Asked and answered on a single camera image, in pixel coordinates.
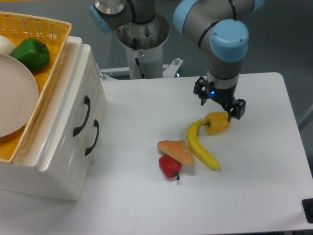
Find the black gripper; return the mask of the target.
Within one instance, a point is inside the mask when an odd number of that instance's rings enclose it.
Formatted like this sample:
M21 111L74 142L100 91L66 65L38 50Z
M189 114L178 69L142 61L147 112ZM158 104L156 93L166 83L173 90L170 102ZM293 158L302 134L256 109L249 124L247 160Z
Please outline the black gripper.
M234 99L237 83L238 76L230 79L221 79L212 75L205 79L201 76L194 84L193 93L201 100L201 106L208 99L221 104L228 113L227 121L230 122L233 118L241 119L246 110L246 101L244 99Z

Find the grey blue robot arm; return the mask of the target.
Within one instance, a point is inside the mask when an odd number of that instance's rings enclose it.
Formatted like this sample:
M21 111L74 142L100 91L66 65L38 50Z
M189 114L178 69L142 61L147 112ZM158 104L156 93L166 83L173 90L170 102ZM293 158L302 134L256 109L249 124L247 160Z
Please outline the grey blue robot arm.
M234 97L249 41L241 18L262 5L261 0L183 0L173 14L177 31L209 60L207 76L195 82L194 93L202 103L211 99L220 104L229 118L240 119L246 108L243 99ZM153 0L96 0L89 11L102 32L116 32L132 79L163 76L169 25Z

